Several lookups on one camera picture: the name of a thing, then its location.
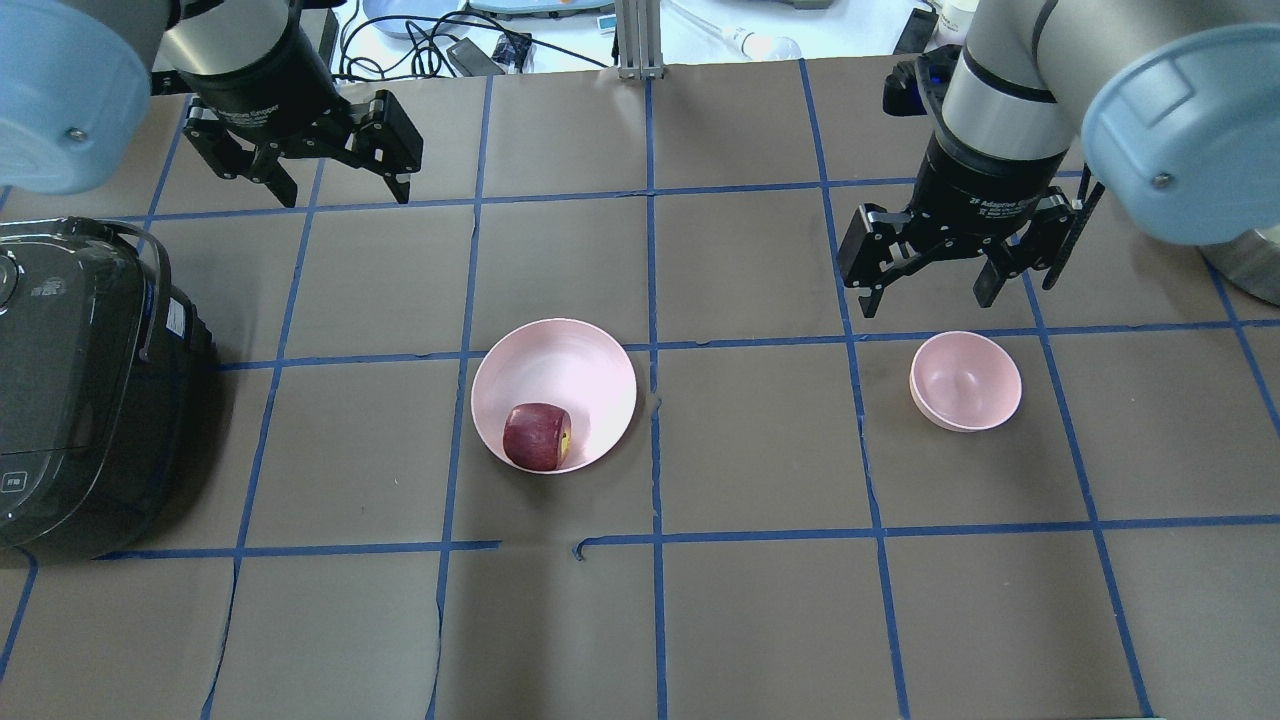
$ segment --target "pink bowl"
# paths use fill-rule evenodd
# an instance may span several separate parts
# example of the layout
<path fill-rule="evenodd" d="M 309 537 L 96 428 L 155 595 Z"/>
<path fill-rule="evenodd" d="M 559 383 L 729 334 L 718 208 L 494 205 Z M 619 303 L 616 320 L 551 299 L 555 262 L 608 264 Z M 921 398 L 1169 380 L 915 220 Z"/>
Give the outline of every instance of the pink bowl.
<path fill-rule="evenodd" d="M 938 427 L 989 430 L 1018 410 L 1023 378 L 1014 359 L 991 340 L 966 332 L 924 341 L 911 360 L 911 400 Z"/>
<path fill-rule="evenodd" d="M 631 423 L 636 375 L 618 341 L 600 328 L 553 318 L 522 325 L 493 346 L 471 384 L 471 419 L 485 447 L 512 468 L 502 450 L 511 409 L 550 402 L 568 411 L 573 434 L 564 464 L 539 475 L 590 465 L 612 448 Z"/>

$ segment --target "black phone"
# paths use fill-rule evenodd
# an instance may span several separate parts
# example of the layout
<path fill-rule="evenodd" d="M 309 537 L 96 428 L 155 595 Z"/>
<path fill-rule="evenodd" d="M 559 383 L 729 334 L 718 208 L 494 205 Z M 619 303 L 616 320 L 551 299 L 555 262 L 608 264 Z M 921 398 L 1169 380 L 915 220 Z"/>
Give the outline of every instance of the black phone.
<path fill-rule="evenodd" d="M 924 47 L 929 44 L 929 38 L 933 37 L 933 28 L 937 24 L 938 14 L 933 10 L 923 10 L 920 8 L 911 10 L 911 17 L 906 19 L 906 27 L 902 28 L 902 35 L 897 38 L 893 54 L 923 53 Z"/>

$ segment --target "black appliance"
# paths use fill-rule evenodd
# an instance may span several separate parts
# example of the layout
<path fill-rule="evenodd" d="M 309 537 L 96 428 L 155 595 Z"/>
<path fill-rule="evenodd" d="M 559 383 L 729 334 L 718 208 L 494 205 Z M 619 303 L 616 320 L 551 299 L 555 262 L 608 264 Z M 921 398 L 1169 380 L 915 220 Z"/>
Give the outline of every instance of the black appliance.
<path fill-rule="evenodd" d="M 0 223 L 0 566 L 84 560 L 146 530 L 211 351 L 146 231 Z"/>

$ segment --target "blue grid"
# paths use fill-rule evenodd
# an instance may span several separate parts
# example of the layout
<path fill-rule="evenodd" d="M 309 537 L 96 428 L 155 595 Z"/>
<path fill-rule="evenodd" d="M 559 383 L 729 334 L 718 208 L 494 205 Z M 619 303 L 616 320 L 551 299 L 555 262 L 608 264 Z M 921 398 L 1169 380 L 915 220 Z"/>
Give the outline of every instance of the blue grid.
<path fill-rule="evenodd" d="M 1052 338 L 1059 336 L 1073 336 L 1073 334 L 1097 334 L 1097 333 L 1142 333 L 1142 332 L 1176 332 L 1176 331 L 1203 331 L 1203 329 L 1231 329 L 1239 341 L 1242 354 L 1251 369 L 1253 379 L 1257 384 L 1258 392 L 1261 393 L 1262 401 L 1266 405 L 1267 413 L 1270 415 L 1271 423 L 1280 436 L 1280 414 L 1276 410 L 1276 402 L 1267 388 L 1267 383 L 1261 373 L 1261 368 L 1249 345 L 1249 340 L 1244 333 L 1245 328 L 1275 328 L 1280 327 L 1280 319 L 1266 319 L 1266 320 L 1242 320 L 1233 307 L 1231 300 L 1226 292 L 1225 283 L 1221 277 L 1211 266 L 1208 273 L 1212 278 L 1213 286 L 1219 293 L 1222 307 L 1226 313 L 1226 320 L 1216 322 L 1196 322 L 1196 323 L 1152 323 L 1146 325 L 1070 325 L 1070 327 L 1048 327 L 1043 319 L 1039 309 L 1037 291 L 1032 286 L 1029 275 L 1023 275 L 1024 288 L 1030 302 L 1032 313 L 1036 319 L 1036 327 L 1030 328 L 1006 328 L 1006 329 L 987 329 L 975 331 L 987 337 L 1037 337 L 1041 342 L 1042 350 L 1044 352 L 1046 363 L 1050 372 L 1050 378 L 1053 386 L 1055 396 L 1059 404 L 1059 410 L 1062 419 L 1064 433 L 1068 439 L 1068 445 L 1071 451 L 1071 457 L 1075 465 L 1078 480 L 1080 484 L 1082 497 L 1085 503 L 1088 520 L 1080 521 L 1053 521 L 1053 523 L 1002 523 L 1002 524 L 961 524 L 961 525 L 918 525 L 918 527 L 886 527 L 881 519 L 879 505 L 876 497 L 876 488 L 873 483 L 872 461 L 867 446 L 867 438 L 864 434 L 865 425 L 865 407 L 861 400 L 861 383 L 859 377 L 858 366 L 858 346 L 861 343 L 874 343 L 874 342 L 891 342 L 891 341 L 919 341 L 934 334 L 933 332 L 886 332 L 886 333 L 858 333 L 852 328 L 851 316 L 845 300 L 845 292 L 842 283 L 840 282 L 838 269 L 836 265 L 836 249 L 837 249 L 837 228 L 835 223 L 835 215 L 831 201 L 831 188 L 836 187 L 856 187 L 856 186 L 881 186 L 881 184 L 911 184 L 914 178 L 900 177 L 900 178 L 868 178 L 868 179 L 831 179 L 827 177 L 826 156 L 822 146 L 822 132 L 818 114 L 814 106 L 813 90 L 809 82 L 808 65 L 804 60 L 799 60 L 799 79 L 804 88 L 804 96 L 806 101 L 806 108 L 809 113 L 809 120 L 813 132 L 814 151 L 818 164 L 818 177 L 817 182 L 792 182 L 792 183 L 763 183 L 763 184 L 731 184 L 731 186 L 704 186 L 704 187 L 668 187 L 658 188 L 654 182 L 654 118 L 653 118 L 653 85 L 652 81 L 646 81 L 644 86 L 644 99 L 645 99 L 645 152 L 646 152 L 646 184 L 644 188 L 637 188 L 634 191 L 620 191 L 620 192 L 579 192 L 579 193 L 561 193 L 561 195 L 520 195 L 520 196 L 485 196 L 484 195 L 484 170 L 485 170 L 485 155 L 488 147 L 488 132 L 489 132 L 489 111 L 493 92 L 493 78 L 488 78 L 485 83 L 484 95 L 484 109 L 481 118 L 481 135 L 480 135 L 480 147 L 477 158 L 477 173 L 476 173 L 476 191 L 472 197 L 467 199 L 444 199 L 444 200 L 421 200 L 411 201 L 407 205 L 398 205 L 394 202 L 369 202 L 369 204 L 343 204 L 343 205 L 317 205 L 319 190 L 321 178 L 324 174 L 324 161 L 319 161 L 316 167 L 315 179 L 312 183 L 312 191 L 310 200 L 303 208 L 271 208 L 260 210 L 218 210 L 218 211 L 201 211 L 201 213 L 173 213 L 173 214 L 159 214 L 157 206 L 160 195 L 164 190 L 165 181 L 168 178 L 169 170 L 173 165 L 174 154 L 178 147 L 180 138 L 180 123 L 179 128 L 175 128 L 174 135 L 170 141 L 168 156 L 164 163 L 159 182 L 156 184 L 155 193 L 152 195 L 151 204 L 146 215 L 125 217 L 122 219 L 131 222 L 143 223 L 145 227 L 150 227 L 156 219 L 165 220 L 178 220 L 178 219 L 216 219 L 216 218 L 234 218 L 234 217 L 253 217 L 253 215 L 278 215 L 278 214 L 303 214 L 306 217 L 302 229 L 302 237 L 300 238 L 297 260 L 294 264 L 293 278 L 289 287 L 288 302 L 284 313 L 284 322 L 280 331 L 280 338 L 276 348 L 275 357 L 273 360 L 259 360 L 259 361 L 246 361 L 246 363 L 229 363 L 219 368 L 221 372 L 237 372 L 237 370 L 250 370 L 250 369 L 270 369 L 271 382 L 268 392 L 266 404 L 262 411 L 262 421 L 259 436 L 259 443 L 255 451 L 251 478 L 248 488 L 246 491 L 243 512 L 241 518 L 239 530 L 237 534 L 237 542 L 234 547 L 229 548 L 189 548 L 189 550 L 136 550 L 136 551 L 122 551 L 105 556 L 102 560 L 164 560 L 164 559 L 230 559 L 233 561 L 232 573 L 232 588 L 230 588 L 230 605 L 228 607 L 228 615 L 224 626 L 223 635 L 223 651 L 225 651 L 225 637 L 230 626 L 232 610 L 234 607 L 236 588 L 239 577 L 241 562 L 244 557 L 285 557 L 285 556 L 324 556 L 324 555 L 367 555 L 367 553 L 397 553 L 397 552 L 436 552 L 439 553 L 439 577 L 436 583 L 436 606 L 439 610 L 439 621 L 443 628 L 444 612 L 445 612 L 445 598 L 447 598 L 447 585 L 448 585 L 448 569 L 449 569 L 449 556 L 454 551 L 488 551 L 499 547 L 499 541 L 454 541 L 452 538 L 452 520 L 453 509 L 456 501 L 457 489 L 457 473 L 460 461 L 460 447 L 461 436 L 463 427 L 463 398 L 466 392 L 466 377 L 467 377 L 467 364 L 470 360 L 483 357 L 485 351 L 470 350 L 470 331 L 471 319 L 475 301 L 475 279 L 476 279 L 476 263 L 477 263 L 477 250 L 479 250 L 479 233 L 480 233 L 480 220 L 481 211 L 485 205 L 497 204 L 513 204 L 513 202 L 549 202 L 549 201 L 567 201 L 567 200 L 607 200 L 618 197 L 645 197 L 646 199 L 646 213 L 648 213 L 648 304 L 649 304 L 649 342 L 646 343 L 631 343 L 626 346 L 628 351 L 648 352 L 649 356 L 649 389 L 650 393 L 657 395 L 659 388 L 659 359 L 662 352 L 667 351 L 685 351 L 696 350 L 705 347 L 764 347 L 764 346 L 800 346 L 800 345 L 844 345 L 849 356 L 849 372 L 850 372 L 850 387 L 852 392 L 852 400 L 855 404 L 856 414 L 856 429 L 858 442 L 863 456 L 863 470 L 865 477 L 865 492 L 870 509 L 872 527 L 869 528 L 817 528 L 817 529 L 788 529 L 788 530 L 740 530 L 740 532 L 687 532 L 687 533 L 666 533 L 662 524 L 662 460 L 660 460 L 660 404 L 659 407 L 654 407 L 650 416 L 650 434 L 652 434 L 652 500 L 653 500 L 653 532 L 649 534 L 618 534 L 618 536 L 605 536 L 586 538 L 573 548 L 575 555 L 581 559 L 586 547 L 591 546 L 637 546 L 649 544 L 653 547 L 653 562 L 654 562 L 654 632 L 655 632 L 655 669 L 657 669 L 657 687 L 655 687 L 655 710 L 659 720 L 667 717 L 667 659 L 666 659 L 666 591 L 664 591 L 664 574 L 663 574 L 663 546 L 671 543 L 726 543 L 726 542 L 785 542 L 785 541 L 806 541 L 806 539 L 872 539 L 877 544 L 877 565 L 881 578 L 881 589 L 884 606 L 884 620 L 887 630 L 887 641 L 891 653 L 891 664 L 893 671 L 895 689 L 897 696 L 899 712 L 901 717 L 910 719 L 910 702 L 908 693 L 908 682 L 905 676 L 905 670 L 902 666 L 901 648 L 897 639 L 897 621 L 893 609 L 893 594 L 891 583 L 891 571 L 888 566 L 888 559 L 886 552 L 887 538 L 906 538 L 906 537 L 957 537 L 957 536 L 1005 536 L 1005 534 L 1024 534 L 1024 533 L 1092 533 L 1098 559 L 1102 566 L 1103 578 L 1107 585 L 1108 596 L 1112 603 L 1112 609 L 1116 615 L 1116 629 L 1124 647 L 1125 659 L 1128 661 L 1129 671 L 1132 675 L 1134 693 L 1139 705 L 1140 711 L 1146 716 L 1153 716 L 1153 710 L 1151 707 L 1149 698 L 1147 697 L 1146 687 L 1142 679 L 1142 670 L 1139 665 L 1139 659 L 1133 646 L 1133 639 L 1129 634 L 1128 621 L 1124 614 L 1124 605 L 1121 600 L 1121 591 L 1116 583 L 1115 573 L 1111 568 L 1105 532 L 1114 530 L 1140 530 L 1140 529 L 1167 529 L 1167 528 L 1202 528 L 1202 527 L 1243 527 L 1243 525 L 1276 525 L 1280 524 L 1280 514 L 1258 514 L 1258 515 L 1216 515 L 1216 516 L 1190 516 L 1190 518 L 1148 518 L 1148 519 L 1114 519 L 1103 520 L 1100 519 L 1097 509 L 1093 502 L 1092 492 L 1089 488 L 1088 475 L 1084 465 L 1083 456 L 1080 454 L 1079 443 L 1076 442 L 1075 429 L 1071 421 L 1070 409 L 1068 405 L 1065 391 L 1062 389 L 1061 379 L 1057 374 L 1056 363 L 1052 351 Z M 1062 172 L 1059 177 L 1079 177 L 1079 172 Z M 840 306 L 841 323 L 844 333 L 838 336 L 810 336 L 810 337 L 772 337 L 772 338 L 718 338 L 710 341 L 659 341 L 658 340 L 658 304 L 657 304 L 657 243 L 655 243 L 655 201 L 662 196 L 677 196 L 677 195 L 708 195 L 708 193 L 733 193 L 733 192 L 769 192 L 769 191 L 783 191 L 783 190 L 820 190 L 823 200 L 823 211 L 826 219 L 827 238 L 831 250 L 832 260 L 832 273 L 835 290 L 837 296 L 837 302 Z M 9 199 L 12 188 L 4 188 L 0 191 L 0 210 L 4 209 L 6 200 Z M 461 206 L 470 205 L 474 208 L 475 224 L 471 234 L 471 249 L 467 269 L 467 296 L 466 296 L 466 310 L 463 319 L 462 342 L 460 351 L 457 352 L 431 352 L 424 355 L 413 354 L 389 354 L 389 355 L 349 355 L 349 356 L 325 356 L 325 357 L 284 357 L 284 347 L 288 341 L 289 325 L 293 314 L 293 307 L 297 300 L 298 282 L 301 279 L 303 263 L 306 260 L 307 241 L 312 225 L 312 220 L 316 214 L 320 213 L 338 213 L 348 210 L 394 210 L 397 208 L 434 208 L 434 206 Z M 412 363 L 412 361 L 456 361 L 458 363 L 458 386 L 454 405 L 454 418 L 453 418 L 453 434 L 451 443 L 451 456 L 449 456 L 449 474 L 448 474 L 448 489 L 445 496 L 445 512 L 444 512 L 444 527 L 442 532 L 442 539 L 439 542 L 406 542 L 406 543 L 367 543 L 367 544 L 332 544 L 332 546 L 291 546 L 291 547 L 246 547 L 246 538 L 248 533 L 248 525 L 252 516 L 253 498 L 257 488 L 257 479 L 261 470 L 262 456 L 266 448 L 268 434 L 270 429 L 271 414 L 275 404 L 275 395 L 279 388 L 279 382 L 282 373 L 285 368 L 293 366 L 307 366 L 307 365 L 337 365 L 337 364 L 362 364 L 362 363 Z M 28 557 L 28 573 L 20 600 L 10 623 L 9 633 L 5 637 L 5 643 L 3 651 L 0 651 L 0 682 L 4 679 L 5 670 L 8 667 L 9 659 L 12 656 L 14 644 L 19 637 L 22 619 L 29 601 L 32 589 L 38 575 L 38 564 L 29 555 Z M 221 660 L 219 660 L 218 670 L 221 667 Z M 214 680 L 209 689 L 209 696 L 205 701 L 201 717 L 207 719 L 211 711 L 214 694 L 216 691 L 218 671 L 215 671 Z M 435 693 L 433 692 L 431 703 L 426 708 L 426 717 L 431 720 L 435 716 Z"/>

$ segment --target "white bottle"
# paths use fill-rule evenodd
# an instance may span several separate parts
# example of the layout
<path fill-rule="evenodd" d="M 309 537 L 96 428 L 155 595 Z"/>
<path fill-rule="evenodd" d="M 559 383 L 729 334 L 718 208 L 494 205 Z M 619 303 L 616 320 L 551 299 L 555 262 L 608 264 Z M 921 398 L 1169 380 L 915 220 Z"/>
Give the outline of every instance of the white bottle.
<path fill-rule="evenodd" d="M 963 45 L 979 0 L 945 0 L 934 36 L 938 45 Z"/>

